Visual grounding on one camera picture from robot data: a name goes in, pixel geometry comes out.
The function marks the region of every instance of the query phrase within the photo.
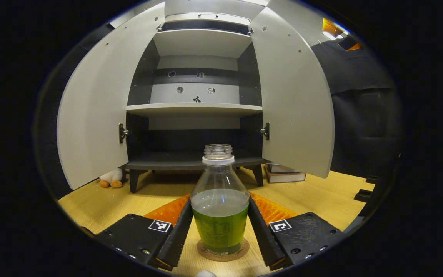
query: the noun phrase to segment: white shelf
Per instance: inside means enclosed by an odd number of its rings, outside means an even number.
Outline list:
[[[261,106],[225,103],[159,103],[131,105],[128,113],[150,116],[248,116],[262,113]]]
[[[250,35],[207,29],[167,30],[157,33],[153,40],[161,57],[208,55],[239,58],[252,42]]]

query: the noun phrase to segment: bottle label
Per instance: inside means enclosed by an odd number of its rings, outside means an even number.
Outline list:
[[[248,205],[229,216],[207,216],[192,209],[201,240],[208,252],[227,255],[239,250],[246,228]]]

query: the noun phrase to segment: ceiling light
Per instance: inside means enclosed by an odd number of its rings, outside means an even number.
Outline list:
[[[331,40],[336,39],[335,37],[333,37],[333,35],[331,35],[330,33],[327,33],[326,31],[323,31],[322,34],[325,35],[328,39],[331,39]]]

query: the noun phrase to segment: book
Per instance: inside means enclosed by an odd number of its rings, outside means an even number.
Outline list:
[[[288,183],[305,181],[306,173],[304,172],[289,172],[289,173],[274,173],[271,172],[268,164],[264,166],[268,183]]]
[[[299,170],[294,170],[293,168],[286,167],[281,164],[276,163],[267,163],[269,165],[269,169],[272,173],[290,173],[290,172],[301,172]]]

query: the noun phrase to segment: cork coaster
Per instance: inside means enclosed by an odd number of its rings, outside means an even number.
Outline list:
[[[211,254],[210,252],[208,252],[206,250],[206,248],[204,248],[204,244],[203,244],[202,240],[199,240],[199,242],[197,242],[196,248],[197,248],[197,251],[199,252],[199,254],[201,254],[201,256],[205,257],[206,259],[209,259],[212,261],[217,261],[217,262],[228,262],[228,261],[233,261],[233,260],[236,260],[236,259],[244,256],[249,251],[249,247],[250,247],[249,242],[246,240],[246,238],[244,238],[239,251],[229,254],[229,255],[219,256],[219,255]]]

